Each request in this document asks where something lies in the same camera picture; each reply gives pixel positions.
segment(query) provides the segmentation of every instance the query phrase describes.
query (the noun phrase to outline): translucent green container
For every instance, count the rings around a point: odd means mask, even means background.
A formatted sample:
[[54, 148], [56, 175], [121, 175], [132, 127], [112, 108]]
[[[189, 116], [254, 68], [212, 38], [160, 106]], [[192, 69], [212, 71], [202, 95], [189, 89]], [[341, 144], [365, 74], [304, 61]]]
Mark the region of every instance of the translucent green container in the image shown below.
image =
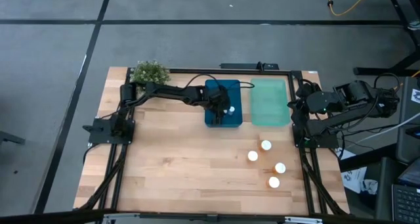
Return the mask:
[[290, 122], [283, 79], [252, 79], [251, 121], [257, 126], [285, 126]]

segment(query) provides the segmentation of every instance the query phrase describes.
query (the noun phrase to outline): potted plant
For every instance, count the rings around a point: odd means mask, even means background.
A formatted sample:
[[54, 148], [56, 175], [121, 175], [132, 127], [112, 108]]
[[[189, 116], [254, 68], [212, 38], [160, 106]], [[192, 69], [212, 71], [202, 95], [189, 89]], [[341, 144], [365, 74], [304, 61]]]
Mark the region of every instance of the potted plant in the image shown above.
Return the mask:
[[[169, 70], [155, 60], [138, 62], [130, 78], [131, 82], [146, 83], [151, 81], [163, 85], [169, 80], [171, 80]], [[138, 87], [137, 93], [142, 93], [142, 88]]]

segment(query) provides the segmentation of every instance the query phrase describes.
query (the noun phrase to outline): wooden tabletop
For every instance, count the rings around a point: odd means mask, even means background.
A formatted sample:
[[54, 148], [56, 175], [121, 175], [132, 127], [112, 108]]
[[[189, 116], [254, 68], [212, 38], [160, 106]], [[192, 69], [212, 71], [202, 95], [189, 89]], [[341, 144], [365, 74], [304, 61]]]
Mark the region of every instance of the wooden tabletop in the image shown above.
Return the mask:
[[[119, 86], [127, 68], [111, 67], [106, 78], [98, 115], [117, 108]], [[169, 85], [184, 87], [195, 74], [171, 74]], [[251, 81], [254, 78], [284, 79], [285, 76], [213, 75], [217, 79]], [[303, 77], [319, 83], [316, 72]], [[206, 77], [192, 85], [203, 85]], [[208, 128], [201, 107], [180, 101], [150, 99], [135, 109], [135, 136], [129, 145], [121, 184], [119, 211], [308, 215], [299, 151], [291, 123], [285, 127], [257, 127], [251, 123], [249, 89], [241, 90], [243, 123], [239, 128]], [[250, 150], [261, 140], [272, 142], [269, 152], [247, 162]], [[348, 212], [337, 158], [327, 149], [317, 149], [322, 182], [330, 195]], [[102, 182], [110, 145], [99, 145], [87, 157], [74, 207], [83, 205]], [[282, 162], [287, 170], [274, 175], [272, 167]], [[276, 176], [280, 187], [271, 189], [266, 180]], [[110, 206], [110, 186], [106, 207]], [[316, 189], [312, 193], [319, 210]]]

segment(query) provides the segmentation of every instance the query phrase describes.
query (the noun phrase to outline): gray floor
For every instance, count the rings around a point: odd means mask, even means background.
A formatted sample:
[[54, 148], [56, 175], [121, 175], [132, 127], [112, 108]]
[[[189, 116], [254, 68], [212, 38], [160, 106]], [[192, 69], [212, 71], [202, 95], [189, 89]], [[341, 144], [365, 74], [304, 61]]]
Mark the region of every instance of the gray floor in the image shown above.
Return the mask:
[[[355, 0], [334, 1], [335, 10], [341, 12]], [[335, 19], [326, 2], [110, 0], [105, 19]], [[0, 0], [0, 18], [96, 19], [101, 4], [102, 0]], [[403, 8], [412, 16], [411, 9]], [[397, 16], [389, 0], [365, 0], [343, 18]], [[92, 25], [0, 25], [0, 130], [28, 140], [23, 146], [3, 143], [0, 148], [0, 215], [32, 212], [92, 30]], [[46, 212], [72, 208], [89, 136], [81, 126], [92, 123], [96, 115], [109, 66], [156, 59], [171, 68], [218, 68], [222, 62], [261, 60], [276, 62], [284, 70], [317, 70], [323, 88], [330, 90], [357, 79], [352, 73], [355, 66], [389, 67], [412, 50], [406, 32], [395, 27], [102, 26]], [[358, 79], [373, 83], [373, 77]], [[389, 78], [380, 84], [395, 83]], [[366, 120], [360, 128], [397, 121], [396, 114]], [[380, 147], [395, 140], [390, 133], [365, 145]], [[348, 149], [357, 154], [366, 151], [349, 144]]]

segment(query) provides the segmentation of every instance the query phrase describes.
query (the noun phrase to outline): blue container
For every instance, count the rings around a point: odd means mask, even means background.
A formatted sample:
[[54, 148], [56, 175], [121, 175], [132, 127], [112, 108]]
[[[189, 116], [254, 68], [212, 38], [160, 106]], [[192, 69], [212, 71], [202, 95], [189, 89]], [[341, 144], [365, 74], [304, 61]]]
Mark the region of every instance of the blue container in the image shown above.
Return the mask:
[[[215, 118], [215, 114], [210, 110], [204, 112], [204, 122], [208, 127], [227, 127], [234, 128], [239, 127], [242, 124], [242, 103], [241, 103], [241, 89], [240, 82], [237, 79], [218, 79], [219, 85], [225, 86], [228, 89], [228, 96], [230, 99], [230, 105], [235, 108], [232, 115], [226, 114], [222, 119], [222, 124], [213, 125], [211, 121]], [[217, 83], [213, 79], [205, 81], [205, 86], [208, 89], [217, 88]]]

